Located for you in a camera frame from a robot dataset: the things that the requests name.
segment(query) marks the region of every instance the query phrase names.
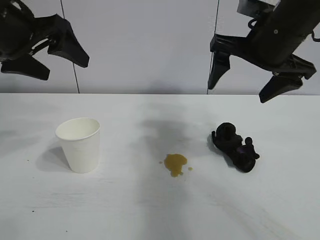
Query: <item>liquid puddle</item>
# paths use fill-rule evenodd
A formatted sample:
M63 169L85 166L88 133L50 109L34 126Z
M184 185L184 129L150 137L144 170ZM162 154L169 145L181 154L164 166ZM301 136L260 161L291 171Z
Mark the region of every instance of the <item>liquid puddle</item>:
M164 160L164 166L171 172L172 177L183 175L182 166L186 165L188 160L181 154L168 154Z

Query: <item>screw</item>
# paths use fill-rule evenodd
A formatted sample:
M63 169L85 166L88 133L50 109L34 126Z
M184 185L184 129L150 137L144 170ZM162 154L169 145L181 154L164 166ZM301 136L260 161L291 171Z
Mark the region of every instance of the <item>screw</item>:
M5 9L3 10L3 12L0 13L0 15L5 19L6 16L7 16L7 9L5 8Z

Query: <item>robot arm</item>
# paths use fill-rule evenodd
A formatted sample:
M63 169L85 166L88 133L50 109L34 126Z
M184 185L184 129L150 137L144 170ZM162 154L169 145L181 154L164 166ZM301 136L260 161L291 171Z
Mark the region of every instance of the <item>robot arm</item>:
M230 69L230 55L273 73L259 94L262 103L299 89L302 77L309 79L317 72L311 62L293 52L310 34L320 42L313 32L320 23L319 0L280 0L276 6L260 0L240 0L238 12L253 18L248 23L251 31L246 37L213 36L209 89Z
M48 54L88 66L89 56L67 20L57 14L35 18L21 0L0 1L0 32L2 73L48 80L50 70L32 57L46 47Z

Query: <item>table surface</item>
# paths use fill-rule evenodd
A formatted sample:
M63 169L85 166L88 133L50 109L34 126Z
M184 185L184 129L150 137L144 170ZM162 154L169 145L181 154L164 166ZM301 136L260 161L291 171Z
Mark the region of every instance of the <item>table surface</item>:
M320 96L0 94L5 240L316 240ZM101 124L101 160L73 173L54 136ZM261 155L241 173L211 131L231 122ZM188 159L173 178L159 164Z

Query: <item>cup rim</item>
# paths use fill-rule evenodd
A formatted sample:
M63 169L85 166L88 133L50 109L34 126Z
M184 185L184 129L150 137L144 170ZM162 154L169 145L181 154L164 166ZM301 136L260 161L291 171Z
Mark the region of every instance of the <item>cup rim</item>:
M78 119L94 120L95 122L98 123L98 129L97 129L95 132L93 132L92 134L88 135L88 136L84 136L84 137L77 138L77 139L65 139L65 138L62 138L62 137L59 137L59 136L58 136L57 130L58 130L58 128L59 128L60 126L62 126L63 124L66 124L66 123L68 123L68 122L71 122L71 121L74 121L74 120L78 120ZM55 136L56 136L58 139L61 139L61 140L63 140L63 141L68 141L68 142L74 142L74 141L79 141L79 140L84 140L84 139L90 138L90 137L92 137L93 135L95 135L97 132L99 132L99 130L100 130L100 123L99 123L96 119L94 119L94 118L92 118L92 117L76 117L76 118L72 118L72 119L69 119L69 120L64 121L63 123L61 123L61 124L55 129L54 134L55 134Z

